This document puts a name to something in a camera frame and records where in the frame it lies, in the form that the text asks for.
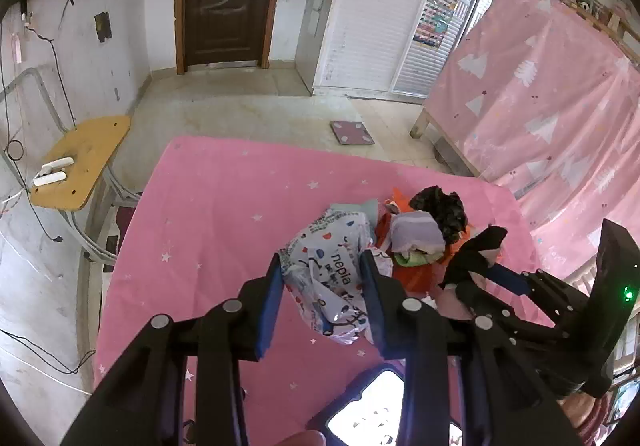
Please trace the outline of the person's left hand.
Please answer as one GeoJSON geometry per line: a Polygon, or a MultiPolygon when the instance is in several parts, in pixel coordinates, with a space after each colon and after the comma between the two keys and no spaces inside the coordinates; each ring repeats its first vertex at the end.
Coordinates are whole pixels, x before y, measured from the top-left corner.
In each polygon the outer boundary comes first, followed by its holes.
{"type": "Polygon", "coordinates": [[[326,437],[319,431],[306,430],[281,440],[276,446],[326,446],[326,437]]]}

